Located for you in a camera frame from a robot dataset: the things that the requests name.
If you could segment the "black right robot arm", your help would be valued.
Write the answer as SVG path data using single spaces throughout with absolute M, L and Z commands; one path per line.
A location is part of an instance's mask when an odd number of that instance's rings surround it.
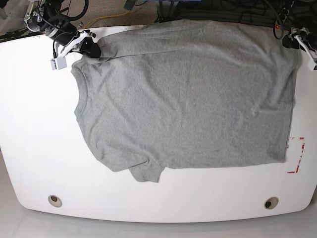
M 31 0 L 24 22 L 32 32 L 45 34 L 53 40 L 53 58 L 58 57 L 58 46 L 63 46 L 62 54 L 78 52 L 90 58 L 101 56 L 101 49 L 93 38 L 96 34 L 85 30 L 80 32 L 71 22 L 81 19 L 88 10 L 89 2 L 84 1 L 83 10 L 77 16 L 63 14 L 61 0 Z

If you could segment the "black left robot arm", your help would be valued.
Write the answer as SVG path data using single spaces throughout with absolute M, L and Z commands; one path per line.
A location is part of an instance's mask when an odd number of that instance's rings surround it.
M 275 14 L 273 35 L 288 49 L 304 51 L 308 68 L 317 69 L 317 2 L 315 0 L 286 0 L 277 10 L 269 1 L 267 6 Z

